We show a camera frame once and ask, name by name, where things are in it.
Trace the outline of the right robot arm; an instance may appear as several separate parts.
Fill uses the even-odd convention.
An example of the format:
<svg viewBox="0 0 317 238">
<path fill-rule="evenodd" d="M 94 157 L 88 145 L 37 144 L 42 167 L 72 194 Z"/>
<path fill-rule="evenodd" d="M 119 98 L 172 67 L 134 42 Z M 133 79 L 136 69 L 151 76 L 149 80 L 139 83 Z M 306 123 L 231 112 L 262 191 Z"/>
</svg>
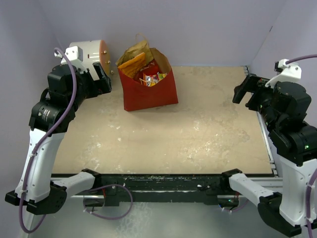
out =
<svg viewBox="0 0 317 238">
<path fill-rule="evenodd" d="M 240 193 L 256 205 L 261 219 L 293 238 L 317 227 L 314 193 L 317 185 L 317 129 L 305 122 L 311 97 L 300 84 L 284 81 L 269 86 L 266 78 L 249 74 L 234 89 L 233 102 L 252 96 L 246 107 L 260 113 L 282 165 L 282 192 L 266 189 L 238 169 L 222 173 L 220 188 Z"/>
</svg>

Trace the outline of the brown chips bag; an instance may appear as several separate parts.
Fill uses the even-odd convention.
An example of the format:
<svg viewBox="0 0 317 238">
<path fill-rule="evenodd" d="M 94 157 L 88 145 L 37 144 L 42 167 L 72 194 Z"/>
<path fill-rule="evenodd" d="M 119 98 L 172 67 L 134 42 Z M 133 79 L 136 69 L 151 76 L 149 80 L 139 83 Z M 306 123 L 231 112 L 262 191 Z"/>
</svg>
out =
<svg viewBox="0 0 317 238">
<path fill-rule="evenodd" d="M 136 57 L 137 55 L 144 53 L 145 54 L 145 61 L 146 63 L 149 63 L 154 59 L 152 52 L 149 47 L 149 43 L 146 40 L 142 40 L 135 45 L 129 47 L 123 55 L 117 60 L 115 63 L 117 66 L 122 65 L 126 61 L 129 61 Z"/>
</svg>

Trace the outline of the orange chips bag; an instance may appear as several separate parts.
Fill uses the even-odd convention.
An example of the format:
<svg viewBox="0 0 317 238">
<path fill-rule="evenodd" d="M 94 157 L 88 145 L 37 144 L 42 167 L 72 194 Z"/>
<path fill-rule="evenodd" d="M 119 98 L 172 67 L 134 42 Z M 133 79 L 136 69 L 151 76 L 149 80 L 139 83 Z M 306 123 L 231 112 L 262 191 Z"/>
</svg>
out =
<svg viewBox="0 0 317 238">
<path fill-rule="evenodd" d="M 118 69 L 124 75 L 130 78 L 133 78 L 145 66 L 146 66 L 146 54 L 140 53 L 134 58 L 118 66 Z"/>
</svg>

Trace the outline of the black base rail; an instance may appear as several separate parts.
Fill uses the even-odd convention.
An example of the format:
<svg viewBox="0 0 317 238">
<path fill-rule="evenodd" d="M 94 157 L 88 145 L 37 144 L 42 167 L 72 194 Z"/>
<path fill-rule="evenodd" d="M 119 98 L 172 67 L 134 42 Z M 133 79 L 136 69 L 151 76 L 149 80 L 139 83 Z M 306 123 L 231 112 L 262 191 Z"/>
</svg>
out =
<svg viewBox="0 0 317 238">
<path fill-rule="evenodd" d="M 121 202 L 203 203 L 238 205 L 241 195 L 224 184 L 220 174 L 102 174 L 86 198 L 105 199 L 105 206 Z"/>
</svg>

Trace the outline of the white cylinder device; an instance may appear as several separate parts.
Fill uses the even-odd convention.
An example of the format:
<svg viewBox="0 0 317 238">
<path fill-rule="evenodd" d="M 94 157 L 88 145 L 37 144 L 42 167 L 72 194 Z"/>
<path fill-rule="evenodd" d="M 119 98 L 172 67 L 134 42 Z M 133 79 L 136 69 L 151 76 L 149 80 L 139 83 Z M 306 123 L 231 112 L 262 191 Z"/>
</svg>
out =
<svg viewBox="0 0 317 238">
<path fill-rule="evenodd" d="M 82 42 L 71 42 L 69 47 L 78 46 L 83 50 L 83 65 L 88 68 L 94 80 L 99 77 L 93 67 L 93 63 L 99 62 L 106 73 L 110 76 L 110 51 L 104 40 L 90 40 Z"/>
</svg>

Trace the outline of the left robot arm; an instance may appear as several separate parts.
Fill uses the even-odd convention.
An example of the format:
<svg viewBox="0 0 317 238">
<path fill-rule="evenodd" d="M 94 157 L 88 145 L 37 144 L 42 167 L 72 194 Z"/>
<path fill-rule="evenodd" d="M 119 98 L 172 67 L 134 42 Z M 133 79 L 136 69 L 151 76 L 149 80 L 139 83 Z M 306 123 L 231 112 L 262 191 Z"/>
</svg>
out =
<svg viewBox="0 0 317 238">
<path fill-rule="evenodd" d="M 31 110 L 30 144 L 24 171 L 17 188 L 5 195 L 6 202 L 25 206 L 34 215 L 46 215 L 59 211 L 73 195 L 101 191 L 100 175 L 90 169 L 59 181 L 51 180 L 57 151 L 80 105 L 86 99 L 111 92 L 111 79 L 101 64 L 95 62 L 93 68 L 97 80 L 92 78 L 90 71 L 74 68 L 75 97 L 72 96 L 73 80 L 68 65 L 57 65 L 48 74 L 49 86 Z"/>
</svg>

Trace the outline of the Fox's candy packet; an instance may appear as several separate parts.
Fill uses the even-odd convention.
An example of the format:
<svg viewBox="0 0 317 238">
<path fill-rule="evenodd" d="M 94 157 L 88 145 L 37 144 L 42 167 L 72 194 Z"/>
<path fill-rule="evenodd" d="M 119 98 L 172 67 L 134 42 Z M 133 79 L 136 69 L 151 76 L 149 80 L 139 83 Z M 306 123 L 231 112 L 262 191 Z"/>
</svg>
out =
<svg viewBox="0 0 317 238">
<path fill-rule="evenodd" d="M 154 74 L 154 75 L 143 74 L 143 77 L 139 78 L 139 80 L 140 80 L 142 85 L 147 86 L 147 87 L 155 86 L 160 81 L 157 74 Z"/>
</svg>

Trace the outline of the red paper bag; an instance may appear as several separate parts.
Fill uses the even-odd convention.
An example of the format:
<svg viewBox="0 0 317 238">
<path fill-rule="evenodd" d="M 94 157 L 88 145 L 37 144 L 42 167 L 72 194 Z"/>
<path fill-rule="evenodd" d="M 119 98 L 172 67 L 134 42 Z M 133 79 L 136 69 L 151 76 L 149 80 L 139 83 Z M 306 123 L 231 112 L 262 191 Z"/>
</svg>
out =
<svg viewBox="0 0 317 238">
<path fill-rule="evenodd" d="M 136 36 L 141 36 L 143 40 L 148 41 L 141 33 L 136 34 Z M 133 78 L 124 75 L 117 66 L 123 89 L 123 105 L 128 112 L 178 103 L 176 83 L 167 57 L 156 48 L 150 47 L 150 50 L 154 59 L 146 63 L 146 66 Z M 160 81 L 152 87 L 144 86 L 139 80 L 143 77 L 143 74 L 157 74 Z"/>
</svg>

